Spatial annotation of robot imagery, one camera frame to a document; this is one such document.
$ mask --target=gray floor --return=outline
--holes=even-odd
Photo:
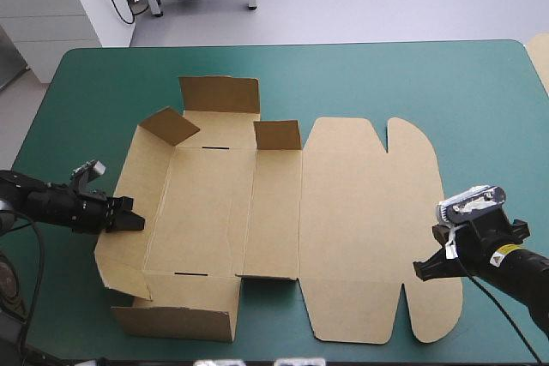
[[[132,46],[515,39],[549,32],[547,0],[166,0]],[[0,169],[10,167],[45,87],[31,74],[0,92]]]

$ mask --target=cardboard box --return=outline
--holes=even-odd
[[[402,284],[419,340],[451,330],[460,280],[413,274],[443,199],[419,130],[391,119],[386,153],[365,119],[321,118],[302,151],[297,121],[260,121],[257,80],[180,84],[184,115],[141,122],[118,181],[145,230],[95,250],[105,286],[136,297],[112,309],[127,333],[232,341],[242,277],[299,278],[322,340],[389,340]]]

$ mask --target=robotic arm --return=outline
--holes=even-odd
[[[30,310],[21,298],[15,268],[0,252],[0,352],[15,348],[19,360],[13,364],[59,366],[66,363],[26,346],[28,326],[38,296],[43,270],[43,244],[35,222],[67,226],[75,232],[100,234],[101,231],[141,231],[145,219],[131,211],[133,199],[110,197],[87,184],[105,173],[105,167],[92,160],[75,169],[68,184],[45,183],[18,173],[0,171],[0,236],[27,225],[14,227],[17,218],[29,219],[40,245],[40,269]]]
[[[69,184],[0,171],[0,211],[24,213],[36,222],[67,226],[80,233],[142,230],[145,220],[131,212],[133,199],[86,190],[105,169],[101,162],[89,161],[72,172]],[[0,213],[0,236],[10,231],[14,222],[13,214]]]
[[[528,224],[510,223],[504,203],[498,186],[476,186],[440,202],[432,233],[442,248],[414,262],[415,272],[422,280],[478,276],[525,304],[549,337],[549,259],[522,247]]]

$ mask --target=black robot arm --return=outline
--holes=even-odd
[[[0,210],[24,213],[36,222],[99,234],[106,231],[140,231],[145,220],[131,212],[133,199],[110,197],[87,184],[105,172],[92,160],[75,169],[69,184],[45,183],[18,173],[0,171]],[[13,227],[15,216],[0,214],[0,235]]]

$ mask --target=cardboard tab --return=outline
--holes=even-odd
[[[176,146],[200,130],[171,107],[154,113],[143,120],[140,126],[172,146]]]
[[[259,113],[259,81],[229,76],[180,77],[186,111]]]
[[[297,120],[254,122],[258,150],[301,150]]]

